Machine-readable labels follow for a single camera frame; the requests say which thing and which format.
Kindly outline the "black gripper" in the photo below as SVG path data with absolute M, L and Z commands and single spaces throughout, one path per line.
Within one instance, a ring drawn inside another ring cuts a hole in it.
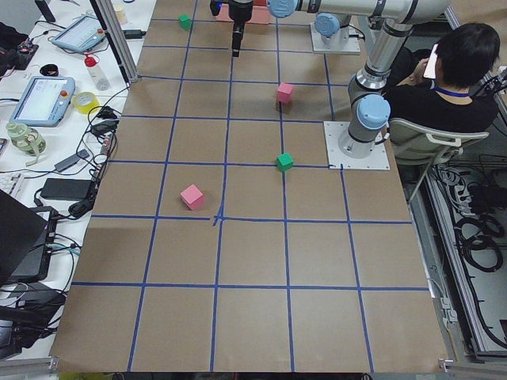
M 252 17 L 253 0 L 229 0 L 229 18 L 234 22 L 232 31 L 231 52 L 234 58 L 239 57 L 244 34 L 244 23 Z

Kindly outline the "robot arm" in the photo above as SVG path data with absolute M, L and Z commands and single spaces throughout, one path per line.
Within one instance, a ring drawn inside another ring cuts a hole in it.
M 318 13 L 314 21 L 314 27 L 326 46 L 343 44 L 349 38 L 351 17 L 348 14 Z
M 449 1 L 267 1 L 266 4 L 271 15 L 277 18 L 303 11 L 385 20 L 364 67 L 348 87 L 352 120 L 341 133 L 338 147 L 353 158 L 366 158 L 370 154 L 377 135 L 389 119 L 390 106 L 380 93 L 413 26 L 432 20 L 450 6 Z

